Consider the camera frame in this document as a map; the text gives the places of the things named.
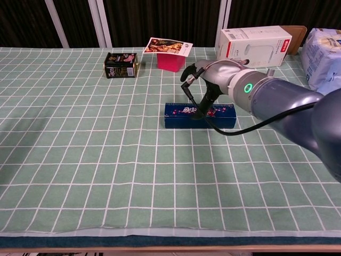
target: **red logo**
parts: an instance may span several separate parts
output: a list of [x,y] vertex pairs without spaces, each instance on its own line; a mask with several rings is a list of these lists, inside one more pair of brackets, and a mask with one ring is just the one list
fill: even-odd
[[287,50],[289,42],[290,42],[290,39],[285,39],[284,40],[282,48],[281,48],[281,52],[285,52]]

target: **dark blue table edge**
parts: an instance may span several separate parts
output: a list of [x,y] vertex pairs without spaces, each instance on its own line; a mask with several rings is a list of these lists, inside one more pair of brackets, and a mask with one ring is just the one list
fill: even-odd
[[0,248],[81,248],[146,246],[334,245],[340,237],[0,237]]

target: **blue package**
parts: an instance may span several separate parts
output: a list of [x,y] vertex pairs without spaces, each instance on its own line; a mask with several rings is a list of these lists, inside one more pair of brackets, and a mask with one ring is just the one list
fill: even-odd
[[[190,103],[166,103],[165,128],[167,129],[208,129],[211,128],[204,119],[193,120],[197,111]],[[218,128],[231,129],[236,124],[234,104],[213,104],[207,113],[207,118]]]
[[300,56],[312,90],[326,95],[341,88],[341,30],[313,28]]

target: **table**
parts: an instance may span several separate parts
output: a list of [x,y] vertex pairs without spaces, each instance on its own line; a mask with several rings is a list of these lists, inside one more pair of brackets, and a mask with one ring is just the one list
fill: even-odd
[[[138,53],[138,78],[105,78],[108,52]],[[165,129],[164,104],[188,100],[181,72],[157,69],[156,55],[1,48],[0,56],[1,248],[340,250],[341,185],[320,160],[269,127],[228,138]],[[186,65],[214,58],[214,48],[196,47]],[[275,76],[307,86],[299,56]],[[197,101],[205,90],[203,81],[191,86]],[[257,122],[236,111],[235,130]]]

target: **green checkered tablecloth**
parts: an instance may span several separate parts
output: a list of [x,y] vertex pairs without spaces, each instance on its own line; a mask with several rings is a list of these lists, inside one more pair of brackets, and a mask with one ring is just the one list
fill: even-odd
[[[106,79],[108,52],[137,52],[138,78]],[[165,129],[164,104],[188,100],[181,72],[157,69],[156,55],[1,48],[0,58],[0,235],[190,228],[341,237],[341,185],[307,150],[269,127],[237,137]],[[186,64],[214,58],[213,48],[194,48]],[[306,85],[298,56],[275,75]],[[191,90],[199,101],[206,87]],[[236,129],[255,124],[236,109]]]

